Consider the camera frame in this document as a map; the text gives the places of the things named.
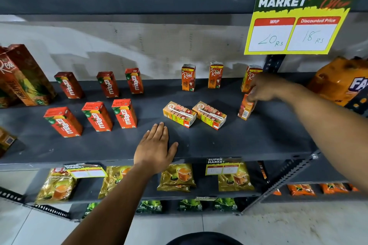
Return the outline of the person's left hand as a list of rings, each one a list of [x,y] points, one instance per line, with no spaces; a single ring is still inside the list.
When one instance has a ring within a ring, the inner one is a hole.
[[[172,162],[167,162],[168,128],[163,122],[154,124],[139,142],[135,154],[133,168],[146,175],[154,175],[165,171]]]

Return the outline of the person's right hand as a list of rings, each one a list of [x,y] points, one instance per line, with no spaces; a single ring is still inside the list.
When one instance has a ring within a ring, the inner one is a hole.
[[[256,81],[259,88],[258,100],[269,101],[278,99],[283,102],[290,94],[293,83],[277,75],[260,73],[252,82]]]

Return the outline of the small orange juice box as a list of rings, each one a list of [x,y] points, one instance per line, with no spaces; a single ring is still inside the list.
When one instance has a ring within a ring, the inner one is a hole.
[[[244,94],[240,109],[237,114],[237,116],[243,120],[247,120],[249,118],[257,104],[257,102],[248,101],[248,96],[249,94]]]

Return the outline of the person's right forearm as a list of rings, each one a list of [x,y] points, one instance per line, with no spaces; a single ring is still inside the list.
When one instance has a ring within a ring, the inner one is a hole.
[[[287,82],[282,94],[330,164],[368,194],[368,118],[296,83]]]

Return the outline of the person's left forearm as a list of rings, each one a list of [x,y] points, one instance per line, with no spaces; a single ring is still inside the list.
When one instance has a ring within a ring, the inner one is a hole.
[[[134,164],[117,186],[72,231],[62,245],[124,244],[137,206],[150,178],[167,165]]]

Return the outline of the gold tea packet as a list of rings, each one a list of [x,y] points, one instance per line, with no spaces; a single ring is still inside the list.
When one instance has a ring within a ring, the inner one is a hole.
[[[34,203],[41,205],[66,202],[70,199],[76,183],[77,180],[64,167],[53,168],[49,171]]]
[[[98,199],[106,197],[114,187],[131,170],[132,166],[108,166],[106,167],[107,177],[104,178]]]
[[[255,191],[255,187],[250,181],[246,163],[240,163],[239,169],[235,174],[218,175],[218,190],[220,192]]]
[[[161,173],[157,191],[190,192],[191,188],[196,188],[192,164],[170,164]]]

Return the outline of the small yellow price tag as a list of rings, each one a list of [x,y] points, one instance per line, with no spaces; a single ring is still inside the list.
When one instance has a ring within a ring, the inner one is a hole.
[[[242,158],[207,158],[205,175],[236,174]]]
[[[63,166],[66,171],[75,179],[81,178],[105,178],[107,173],[99,164],[68,164]]]

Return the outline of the dark grey metal shelf unit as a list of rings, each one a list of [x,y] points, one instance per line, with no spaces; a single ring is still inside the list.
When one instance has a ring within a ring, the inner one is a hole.
[[[304,159],[317,154],[311,138],[294,114],[281,102],[261,104],[255,117],[245,124],[232,116],[240,107],[241,63],[233,63],[233,78],[225,78],[218,92],[205,90],[205,79],[198,91],[185,94],[179,90],[174,59],[185,52],[197,52],[199,63],[218,56],[240,59],[245,45],[246,25],[254,0],[0,0],[1,43],[23,39],[40,60],[43,70],[71,67],[74,60],[82,65],[94,64],[91,71],[103,67],[142,66],[147,94],[134,98],[138,129],[123,129],[98,134],[82,119],[80,109],[88,100],[104,100],[98,83],[91,78],[81,82],[86,98],[67,101],[61,94],[56,106],[66,105],[76,113],[86,132],[72,140],[57,136],[47,127],[46,107],[17,105],[0,110],[0,125],[18,137],[0,158],[0,172],[40,169],[25,194],[0,187],[0,198],[67,220],[80,220],[82,206],[98,201],[102,179],[82,180],[69,203],[71,212],[48,206],[34,206],[34,199],[45,181],[48,169],[62,164],[99,163],[103,166],[132,164],[136,145],[153,123],[164,120],[162,108],[169,99],[186,105],[200,100],[213,102],[225,110],[228,120],[219,132],[194,123],[193,130],[168,122],[172,141],[179,142],[175,163],[204,165],[211,156],[241,156],[246,162],[282,161],[284,166],[274,175],[274,182],[286,182],[287,173],[300,167]]]

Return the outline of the green tea packet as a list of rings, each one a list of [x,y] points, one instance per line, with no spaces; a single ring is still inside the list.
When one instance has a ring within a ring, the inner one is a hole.
[[[202,212],[203,207],[199,200],[184,199],[179,201],[177,210],[180,212]]]
[[[238,206],[234,198],[217,198],[213,202],[213,210],[221,212],[237,212]]]
[[[95,207],[99,205],[99,203],[100,202],[89,203],[86,210],[85,210],[85,213],[84,213],[82,219],[85,219],[86,216],[88,216],[95,209]]]
[[[163,207],[160,200],[141,201],[136,209],[136,213],[161,214]]]

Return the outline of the group of orange juice cartons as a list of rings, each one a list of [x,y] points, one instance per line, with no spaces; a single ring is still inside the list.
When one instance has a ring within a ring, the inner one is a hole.
[[[209,89],[220,88],[223,68],[224,66],[221,63],[210,63]],[[249,94],[252,80],[261,72],[263,72],[263,70],[260,67],[246,66],[246,73],[241,85],[241,91],[244,94]],[[195,75],[196,67],[194,65],[184,64],[182,66],[182,90],[194,91],[196,82]],[[216,130],[220,129],[227,119],[226,114],[202,101],[198,102],[193,108],[186,108],[175,102],[169,102],[165,108],[163,108],[163,115],[187,128],[191,127],[198,118]]]

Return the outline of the dark sachet strip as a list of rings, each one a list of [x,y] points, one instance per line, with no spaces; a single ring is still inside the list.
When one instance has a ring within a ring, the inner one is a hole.
[[[261,173],[264,177],[264,180],[266,181],[266,183],[269,183],[269,176],[268,176],[267,170],[265,168],[264,161],[260,160],[260,161],[257,161],[257,163],[259,164],[259,167],[260,167]]]

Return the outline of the wrapped orange soda bottle pack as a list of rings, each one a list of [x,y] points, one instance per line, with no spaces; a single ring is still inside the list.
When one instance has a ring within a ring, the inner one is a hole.
[[[368,58],[336,57],[316,72],[307,88],[324,99],[368,117]]]

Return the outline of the yellow and green price sign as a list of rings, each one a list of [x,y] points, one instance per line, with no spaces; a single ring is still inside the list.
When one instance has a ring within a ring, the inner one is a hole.
[[[255,0],[244,55],[326,55],[356,0]]]

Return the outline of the large red juice carton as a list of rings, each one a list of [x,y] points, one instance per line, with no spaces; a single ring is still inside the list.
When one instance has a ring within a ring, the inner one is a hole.
[[[0,57],[0,108],[9,108],[20,102],[14,92],[13,82],[14,78],[5,70],[5,63]]]
[[[0,79],[26,106],[47,106],[57,96],[24,44],[0,46]]]

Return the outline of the brown drink carton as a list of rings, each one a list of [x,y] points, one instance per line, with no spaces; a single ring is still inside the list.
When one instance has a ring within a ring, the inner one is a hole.
[[[16,139],[16,136],[11,135],[4,128],[0,127],[0,158],[4,156]]]

